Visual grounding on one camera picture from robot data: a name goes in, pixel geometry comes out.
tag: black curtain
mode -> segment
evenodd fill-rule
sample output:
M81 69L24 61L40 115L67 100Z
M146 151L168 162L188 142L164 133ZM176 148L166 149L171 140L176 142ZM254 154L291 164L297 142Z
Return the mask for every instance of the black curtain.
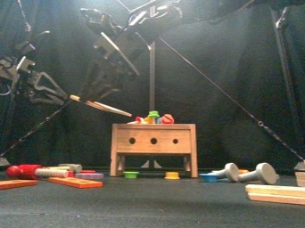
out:
M107 12L113 21L124 25L128 10L146 2L21 1L32 34L51 32L36 41L36 51L26 57L36 62L34 70L47 72L67 94L79 93L89 61L96 56L92 43L97 36L84 25L80 8ZM14 45L24 42L28 33L17 1L4 1L0 6L0 55L4 57L14 54ZM302 136L303 18L303 5L291 6L283 35ZM142 53L135 65L140 77L125 81L123 90L100 102L132 113L133 117L144 117L148 113L148 52ZM156 110L160 115L170 113L175 123L196 125L199 168L223 167L227 162L246 168L254 168L259 162L270 163L275 169L294 167L299 159L282 142L295 148L301 156L305 153L295 140L267 4L243 9L219 23L198 21L164 32L156 40L155 67ZM1 96L1 119L5 119L8 98ZM17 99L8 144L57 109ZM282 142L257 120L277 133ZM109 167L111 125L129 121L133 118L72 102L5 157L16 164L49 166L64 162ZM132 158L127 162L140 167L144 161ZM175 167L180 160L158 158L158 163Z

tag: wooden block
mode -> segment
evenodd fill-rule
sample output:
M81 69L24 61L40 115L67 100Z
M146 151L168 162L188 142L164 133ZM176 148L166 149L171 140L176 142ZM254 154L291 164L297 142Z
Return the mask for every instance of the wooden block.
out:
M279 196L295 196L305 198L305 188L291 187L291 186L275 186L275 185L261 185L261 184L249 184L245 187L247 193L254 194L269 194Z
M305 198L295 197L295 196L279 196L279 195L270 195L270 194L247 193L247 198L254 201L305 205Z
M295 176L303 177L305 179L305 172L294 172Z
M26 187L37 184L37 180L10 180L0 182L0 190Z
M298 187L305 187L305 180L297 178Z
M49 181L79 189L97 188L103 186L101 182L83 180L73 177L65 177L65 178L49 177Z

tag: metal rod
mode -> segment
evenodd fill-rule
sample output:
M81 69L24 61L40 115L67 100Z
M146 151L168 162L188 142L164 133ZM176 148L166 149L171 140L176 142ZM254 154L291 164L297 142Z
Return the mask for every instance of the metal rod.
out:
M283 9L281 17L278 17L278 11L271 9L271 7L270 7L270 12L271 12L271 20L273 20L273 26L274 26L277 45L278 45L278 55L279 55L281 68L282 68L282 74L283 74L283 80L285 80L285 87L286 87L286 93L289 98L289 110L290 110L290 115L293 120L293 130L294 130L297 144L301 147L301 145L303 144L303 137L301 134L298 106L295 102L295 93L293 89L291 75L289 70L287 49L283 41L282 29L285 27L282 27L282 25L278 24L279 22L281 23L283 22L285 16L287 16L286 15L287 9L289 9L287 7Z
M150 17L155 15L155 6L150 7ZM148 110L155 109L155 85L156 85L156 45L150 45L148 52Z

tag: purple block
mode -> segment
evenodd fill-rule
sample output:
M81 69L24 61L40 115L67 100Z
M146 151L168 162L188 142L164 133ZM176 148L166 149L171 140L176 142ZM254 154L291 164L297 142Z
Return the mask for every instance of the purple block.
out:
M99 174L99 173L75 174L73 177L85 179L85 180L100 180L103 179L103 174Z

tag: orange block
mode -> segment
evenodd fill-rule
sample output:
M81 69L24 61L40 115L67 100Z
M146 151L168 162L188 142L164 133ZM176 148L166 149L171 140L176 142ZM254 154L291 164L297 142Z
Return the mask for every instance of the orange block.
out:
M73 177L65 177L65 178L49 177L49 181L53 183L68 185L69 187L79 188L79 189L97 188L103 186L101 182L83 180Z
M0 182L0 190L20 188L25 186L32 186L37 184L37 180L10 180Z

